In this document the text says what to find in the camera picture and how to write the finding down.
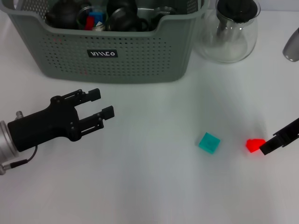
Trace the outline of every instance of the perforated basket wall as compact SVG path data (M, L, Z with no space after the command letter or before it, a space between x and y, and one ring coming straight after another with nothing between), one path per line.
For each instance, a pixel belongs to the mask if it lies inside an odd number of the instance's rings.
M2 0L6 11L43 73L49 77L104 83L152 83L185 73L200 16L207 2L173 0L182 15L166 16L152 32L94 32L56 29L44 22L56 1L24 0L19 11ZM158 7L160 1L141 1ZM118 57L92 58L87 50L116 50Z

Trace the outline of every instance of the glass jar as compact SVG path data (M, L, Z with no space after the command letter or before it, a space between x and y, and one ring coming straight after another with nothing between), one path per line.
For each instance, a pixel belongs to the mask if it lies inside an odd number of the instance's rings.
M260 5L257 0L249 0L253 5L251 14L238 17L237 14L227 13L231 19L220 12L220 1L222 0L217 0L216 9L204 20L204 28L199 36L199 50L201 55L209 60L238 62L246 58L256 45L256 18L261 11Z

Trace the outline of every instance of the blue object in basket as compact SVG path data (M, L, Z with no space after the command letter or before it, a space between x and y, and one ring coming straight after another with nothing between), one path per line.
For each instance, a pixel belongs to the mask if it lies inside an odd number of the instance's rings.
M104 23L106 15L101 12L90 12L89 16L94 17L94 25L96 26L98 22Z
M213 154L220 144L220 139L214 137L213 135L206 133L202 138L199 147L206 152Z

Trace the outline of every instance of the white table surface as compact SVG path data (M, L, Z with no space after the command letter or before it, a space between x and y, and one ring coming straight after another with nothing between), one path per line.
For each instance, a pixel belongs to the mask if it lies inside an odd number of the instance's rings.
M0 119L77 89L102 95L78 107L81 118L115 109L104 129L44 143L0 177L0 223L297 224L299 140L267 156L244 145L299 117L299 62L282 55L299 12L258 19L256 48L241 62L216 64L193 51L174 83L119 85L44 76L0 13ZM197 146L205 132L221 139L214 155Z

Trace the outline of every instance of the silver metal cylinder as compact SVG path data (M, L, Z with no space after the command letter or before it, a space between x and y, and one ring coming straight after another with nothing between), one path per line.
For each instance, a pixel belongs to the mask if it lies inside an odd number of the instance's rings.
M11 139L4 121L0 121L0 164L18 157L18 151Z

